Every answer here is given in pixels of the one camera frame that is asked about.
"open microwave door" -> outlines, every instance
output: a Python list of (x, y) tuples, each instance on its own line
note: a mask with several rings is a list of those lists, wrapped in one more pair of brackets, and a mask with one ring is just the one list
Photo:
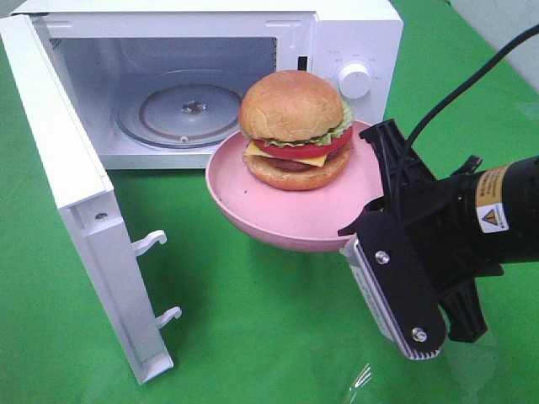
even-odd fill
[(0, 34), (60, 216), (88, 271), (139, 383), (173, 366), (159, 328), (179, 317), (155, 317), (136, 257), (162, 231), (131, 242), (114, 188), (27, 15), (0, 19)]

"white microwave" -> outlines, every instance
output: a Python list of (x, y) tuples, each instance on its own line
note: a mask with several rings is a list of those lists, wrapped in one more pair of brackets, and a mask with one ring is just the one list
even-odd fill
[(204, 168), (248, 88), (301, 69), (382, 120), (403, 22), (387, 0), (29, 0), (0, 20), (56, 205), (137, 380), (173, 366), (106, 169)]

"warning label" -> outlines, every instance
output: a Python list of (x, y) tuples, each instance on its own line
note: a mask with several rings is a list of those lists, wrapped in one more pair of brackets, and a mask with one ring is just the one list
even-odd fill
[(485, 171), (479, 178), (476, 211), (483, 233), (509, 230), (502, 204), (502, 183), (508, 167), (506, 165)]

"bottom bun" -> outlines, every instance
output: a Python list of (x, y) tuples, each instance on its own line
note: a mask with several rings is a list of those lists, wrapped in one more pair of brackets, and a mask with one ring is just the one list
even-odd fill
[(287, 191), (316, 189), (333, 181), (350, 159), (352, 145), (349, 142), (343, 151), (326, 162), (323, 167), (313, 167), (306, 171), (290, 172), (272, 166), (266, 157), (243, 154), (248, 170), (260, 181)]

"screw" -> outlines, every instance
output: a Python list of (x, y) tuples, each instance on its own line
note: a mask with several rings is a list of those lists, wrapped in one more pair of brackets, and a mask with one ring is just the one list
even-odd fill
[(389, 263), (389, 254), (385, 251), (377, 251), (376, 254), (374, 254), (374, 258), (376, 259), (376, 262), (380, 265), (384, 265), (385, 263)]
[(412, 338), (418, 343), (424, 343), (427, 340), (427, 333), (423, 328), (416, 327), (412, 330)]

